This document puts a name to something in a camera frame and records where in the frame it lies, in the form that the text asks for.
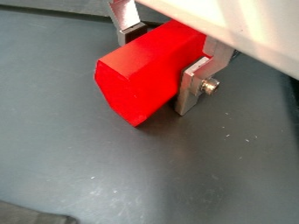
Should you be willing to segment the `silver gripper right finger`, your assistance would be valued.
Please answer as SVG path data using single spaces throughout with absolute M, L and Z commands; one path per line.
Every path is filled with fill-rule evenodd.
M 183 70 L 175 111 L 183 116 L 196 105 L 201 94 L 212 95 L 220 82 L 213 78 L 229 63 L 233 48 L 208 36 L 203 56 Z

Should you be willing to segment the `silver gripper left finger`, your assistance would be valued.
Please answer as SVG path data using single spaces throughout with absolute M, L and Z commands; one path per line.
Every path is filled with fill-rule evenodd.
M 147 25 L 140 20 L 135 0 L 108 0 L 107 8 L 123 46 L 147 33 Z

